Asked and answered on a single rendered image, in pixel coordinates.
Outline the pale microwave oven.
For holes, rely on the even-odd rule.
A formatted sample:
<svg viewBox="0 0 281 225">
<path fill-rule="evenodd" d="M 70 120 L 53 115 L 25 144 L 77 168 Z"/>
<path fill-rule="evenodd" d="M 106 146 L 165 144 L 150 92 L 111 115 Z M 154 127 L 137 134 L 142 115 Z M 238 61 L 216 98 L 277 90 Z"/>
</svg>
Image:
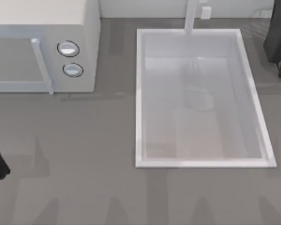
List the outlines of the pale microwave oven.
<svg viewBox="0 0 281 225">
<path fill-rule="evenodd" d="M 31 39 L 40 39 L 54 93 L 93 92 L 100 41 L 98 0 L 0 0 L 0 93 L 48 93 Z M 80 52 L 64 57 L 57 44 L 75 42 Z M 64 74 L 77 63 L 79 77 Z"/>
</svg>

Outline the white sink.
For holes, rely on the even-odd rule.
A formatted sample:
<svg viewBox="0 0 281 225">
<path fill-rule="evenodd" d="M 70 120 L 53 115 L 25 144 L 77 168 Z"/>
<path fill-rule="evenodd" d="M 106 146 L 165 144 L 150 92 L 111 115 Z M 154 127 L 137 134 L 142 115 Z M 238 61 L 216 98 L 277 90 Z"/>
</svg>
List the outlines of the white sink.
<svg viewBox="0 0 281 225">
<path fill-rule="evenodd" d="M 137 29 L 135 166 L 277 166 L 239 29 Z"/>
</svg>

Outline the small microwave knob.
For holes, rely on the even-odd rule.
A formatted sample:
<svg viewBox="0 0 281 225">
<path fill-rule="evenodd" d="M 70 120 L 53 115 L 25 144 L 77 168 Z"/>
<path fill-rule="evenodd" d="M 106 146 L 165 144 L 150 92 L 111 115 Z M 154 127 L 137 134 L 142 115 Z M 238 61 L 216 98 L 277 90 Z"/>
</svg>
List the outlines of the small microwave knob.
<svg viewBox="0 0 281 225">
<path fill-rule="evenodd" d="M 62 70 L 69 77 L 79 77 L 84 73 L 83 67 L 77 63 L 64 65 Z"/>
</svg>

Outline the large microwave knob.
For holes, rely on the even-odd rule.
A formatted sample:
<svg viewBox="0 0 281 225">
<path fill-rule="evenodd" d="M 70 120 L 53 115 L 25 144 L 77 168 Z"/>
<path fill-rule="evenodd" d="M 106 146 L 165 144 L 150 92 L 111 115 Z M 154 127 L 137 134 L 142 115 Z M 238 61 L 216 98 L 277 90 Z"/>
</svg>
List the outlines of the large microwave knob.
<svg viewBox="0 0 281 225">
<path fill-rule="evenodd" d="M 57 50 L 62 56 L 70 58 L 77 56 L 80 52 L 79 46 L 75 42 L 70 40 L 58 43 Z"/>
</svg>

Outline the small white tap lever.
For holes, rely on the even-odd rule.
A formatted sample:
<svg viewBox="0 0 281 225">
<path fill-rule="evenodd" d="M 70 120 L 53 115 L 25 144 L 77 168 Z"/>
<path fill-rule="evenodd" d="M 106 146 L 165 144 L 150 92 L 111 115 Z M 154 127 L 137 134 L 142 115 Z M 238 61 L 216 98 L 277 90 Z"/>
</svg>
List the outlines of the small white tap lever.
<svg viewBox="0 0 281 225">
<path fill-rule="evenodd" d="M 203 20 L 207 20 L 211 18 L 212 8 L 209 6 L 202 7 L 200 18 Z"/>
</svg>

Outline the tall white tap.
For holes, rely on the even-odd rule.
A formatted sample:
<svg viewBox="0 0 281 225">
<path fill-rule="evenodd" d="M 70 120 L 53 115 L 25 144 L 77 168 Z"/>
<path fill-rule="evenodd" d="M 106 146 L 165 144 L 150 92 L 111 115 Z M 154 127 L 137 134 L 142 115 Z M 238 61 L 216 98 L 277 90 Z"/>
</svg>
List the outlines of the tall white tap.
<svg viewBox="0 0 281 225">
<path fill-rule="evenodd" d="M 188 36 L 191 35 L 193 30 L 197 4 L 198 0 L 187 0 L 184 31 Z"/>
</svg>

